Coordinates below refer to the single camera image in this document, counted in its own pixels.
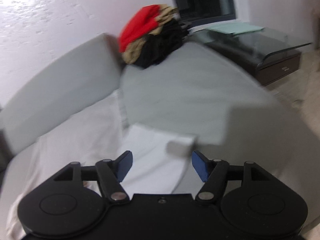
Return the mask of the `red folded garment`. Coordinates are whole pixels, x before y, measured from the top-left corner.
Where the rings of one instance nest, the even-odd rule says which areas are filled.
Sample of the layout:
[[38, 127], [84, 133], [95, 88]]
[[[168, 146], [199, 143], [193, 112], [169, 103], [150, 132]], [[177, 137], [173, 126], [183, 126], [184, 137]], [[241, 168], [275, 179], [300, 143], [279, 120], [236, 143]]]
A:
[[123, 53], [133, 41], [159, 27], [156, 17], [160, 15], [160, 5], [142, 7], [122, 29], [119, 36], [119, 51]]

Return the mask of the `black folded garment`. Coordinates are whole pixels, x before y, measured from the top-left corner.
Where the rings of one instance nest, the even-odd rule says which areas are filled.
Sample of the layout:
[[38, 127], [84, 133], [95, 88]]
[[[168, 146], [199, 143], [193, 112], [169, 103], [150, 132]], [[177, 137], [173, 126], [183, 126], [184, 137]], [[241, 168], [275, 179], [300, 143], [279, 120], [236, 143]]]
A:
[[169, 54], [183, 45], [183, 40], [189, 34], [191, 22], [181, 22], [172, 19], [163, 25], [157, 35], [147, 35], [146, 43], [142, 46], [138, 59], [133, 63], [143, 69], [158, 65]]

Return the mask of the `dark window frame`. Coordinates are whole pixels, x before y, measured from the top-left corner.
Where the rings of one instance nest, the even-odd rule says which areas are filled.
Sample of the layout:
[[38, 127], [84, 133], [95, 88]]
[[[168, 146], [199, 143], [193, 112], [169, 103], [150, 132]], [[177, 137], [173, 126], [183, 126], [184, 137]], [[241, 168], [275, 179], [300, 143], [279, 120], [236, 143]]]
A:
[[180, 19], [192, 27], [236, 19], [234, 0], [175, 0]]

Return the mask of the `grey sofa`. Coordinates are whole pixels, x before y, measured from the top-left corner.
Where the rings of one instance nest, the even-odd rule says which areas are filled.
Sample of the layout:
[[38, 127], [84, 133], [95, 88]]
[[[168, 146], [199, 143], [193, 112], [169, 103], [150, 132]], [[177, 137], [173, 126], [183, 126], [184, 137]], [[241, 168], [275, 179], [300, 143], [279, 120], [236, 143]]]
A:
[[[129, 124], [194, 135], [191, 152], [199, 150], [208, 158], [259, 164], [306, 201], [305, 231], [319, 223], [317, 136], [240, 67], [195, 42], [147, 69], [121, 66], [112, 38], [104, 34], [63, 55], [1, 111], [1, 130], [13, 159], [118, 89]], [[172, 193], [195, 194], [200, 187], [189, 159]]]

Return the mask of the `glass top side table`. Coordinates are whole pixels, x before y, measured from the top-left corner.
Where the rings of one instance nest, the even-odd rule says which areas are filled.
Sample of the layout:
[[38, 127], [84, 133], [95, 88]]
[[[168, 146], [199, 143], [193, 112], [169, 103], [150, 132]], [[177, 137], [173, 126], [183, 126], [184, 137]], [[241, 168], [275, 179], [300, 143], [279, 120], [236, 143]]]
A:
[[203, 29], [191, 34], [190, 39], [233, 61], [263, 86], [299, 70], [300, 49], [311, 45], [270, 28], [237, 35]]

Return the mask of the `tan folded garment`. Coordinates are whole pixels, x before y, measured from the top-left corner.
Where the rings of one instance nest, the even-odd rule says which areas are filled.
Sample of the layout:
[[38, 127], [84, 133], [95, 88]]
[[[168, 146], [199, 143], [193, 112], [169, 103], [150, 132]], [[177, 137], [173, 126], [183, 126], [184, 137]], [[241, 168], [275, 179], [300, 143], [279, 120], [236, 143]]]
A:
[[127, 22], [118, 38], [119, 52], [127, 64], [135, 63], [150, 36], [159, 35], [166, 23], [178, 13], [176, 7], [153, 4], [142, 7]]

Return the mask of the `light green paper sheet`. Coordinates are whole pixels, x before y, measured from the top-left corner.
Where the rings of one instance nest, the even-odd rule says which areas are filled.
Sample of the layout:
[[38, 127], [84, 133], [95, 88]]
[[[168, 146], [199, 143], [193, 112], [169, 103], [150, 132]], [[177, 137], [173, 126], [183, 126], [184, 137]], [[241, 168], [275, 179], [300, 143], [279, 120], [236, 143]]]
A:
[[207, 27], [206, 30], [213, 31], [224, 35], [240, 35], [246, 33], [254, 33], [264, 30], [264, 27], [251, 25], [245, 22], [221, 23]]

